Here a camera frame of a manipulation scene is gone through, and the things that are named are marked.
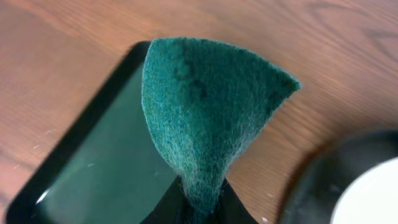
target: white round object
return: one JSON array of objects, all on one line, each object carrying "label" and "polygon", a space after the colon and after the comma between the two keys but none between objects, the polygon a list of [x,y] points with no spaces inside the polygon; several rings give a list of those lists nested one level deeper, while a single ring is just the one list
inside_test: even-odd
[{"label": "white round object", "polygon": [[398,224],[398,158],[359,176],[341,195],[331,224]]}]

